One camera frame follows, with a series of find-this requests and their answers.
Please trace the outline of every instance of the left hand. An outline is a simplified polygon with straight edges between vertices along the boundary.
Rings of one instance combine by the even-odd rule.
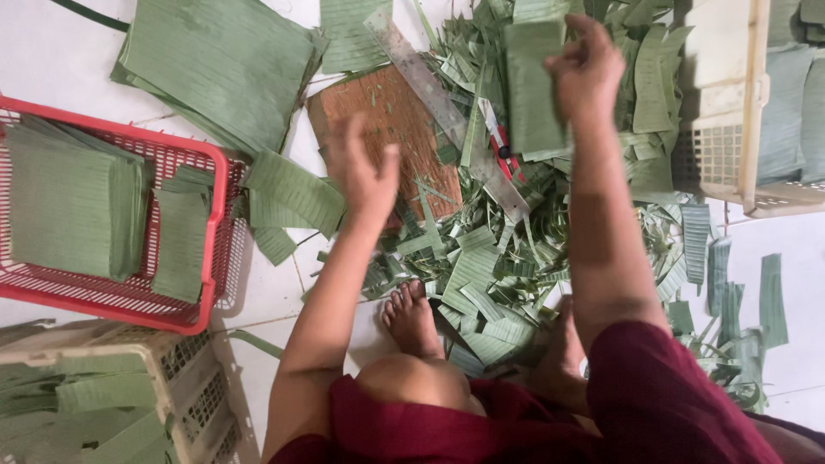
[[[386,222],[398,195],[398,145],[384,147],[377,169],[364,148],[364,115],[336,121],[327,137],[327,171],[341,186],[352,219]]]

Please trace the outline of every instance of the hand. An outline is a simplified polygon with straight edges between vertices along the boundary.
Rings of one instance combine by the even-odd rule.
[[[368,219],[383,227],[398,194],[398,145],[384,147],[384,162],[376,169],[366,155],[363,131],[360,113],[336,121],[327,137],[325,161],[343,191],[351,219]]]
[[[625,59],[599,22],[584,15],[564,19],[576,30],[578,40],[566,44],[561,56],[544,60],[556,82],[561,112],[574,125],[577,121],[613,121]]]

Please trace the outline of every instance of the stack of banana leaves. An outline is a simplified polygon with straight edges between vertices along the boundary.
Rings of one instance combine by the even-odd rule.
[[[427,295],[441,301],[436,312],[449,323],[448,358],[469,376],[538,359],[542,350],[532,340],[542,321],[554,317],[545,301],[570,280],[566,243],[573,162],[573,137],[556,116],[552,82],[541,62],[575,40],[575,32],[565,30],[564,14],[582,13],[606,25],[627,63],[615,106],[627,181],[659,297],[666,307],[676,307],[675,328],[684,321],[680,288],[688,282],[702,285],[708,237],[717,239],[718,232],[702,198],[673,191],[670,156],[681,106],[678,53],[691,29],[656,22],[671,8],[672,0],[482,0],[472,19],[454,17],[439,31],[418,8],[431,41],[421,57],[469,122],[463,149],[441,134],[436,151],[442,163],[458,165],[464,205],[437,224],[430,204],[443,195],[420,187],[417,199],[426,217],[420,226],[410,205],[399,201],[396,211],[404,227],[382,238],[383,254],[370,265],[363,295],[378,299],[404,279],[422,279]],[[469,170],[473,156],[492,156],[478,110],[481,98],[491,102],[499,121],[507,121],[518,154],[513,184],[530,208],[519,224],[509,221]],[[702,344],[707,334],[700,337],[692,332],[692,321],[690,326],[675,333],[697,357],[708,357],[707,343]],[[734,377],[720,383],[728,386]],[[730,391],[741,402],[762,398],[761,391],[754,394],[744,386]]]

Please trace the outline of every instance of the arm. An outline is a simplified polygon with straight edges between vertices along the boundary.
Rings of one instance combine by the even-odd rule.
[[[653,285],[613,124],[625,62],[601,24],[577,15],[568,15],[567,22],[579,41],[544,64],[576,142],[569,259],[576,326],[589,353],[596,336],[615,322],[639,320],[668,333],[670,327]]]
[[[329,437],[329,386],[342,375],[370,253],[398,191],[398,147],[384,150],[379,173],[366,157],[362,127],[359,116],[339,122],[327,140],[328,170],[342,187],[349,210],[281,355],[262,462],[300,435]]]
[[[738,407],[673,340],[613,125],[625,63],[601,24],[573,15],[567,22],[581,39],[546,65],[576,137],[569,240],[574,320],[590,362],[587,404],[603,451],[610,462],[776,464]],[[617,324],[625,321],[644,324]]]

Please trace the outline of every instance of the bare foot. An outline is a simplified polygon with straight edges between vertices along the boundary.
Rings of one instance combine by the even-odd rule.
[[[575,414],[589,416],[587,379],[579,366],[584,347],[573,324],[573,298],[565,296],[549,338],[547,354],[530,377],[530,386]]]
[[[406,353],[421,359],[444,359],[444,347],[438,340],[436,322],[427,301],[424,284],[414,280],[398,286],[400,293],[393,291],[390,300],[384,303],[381,320],[393,336],[393,340]]]

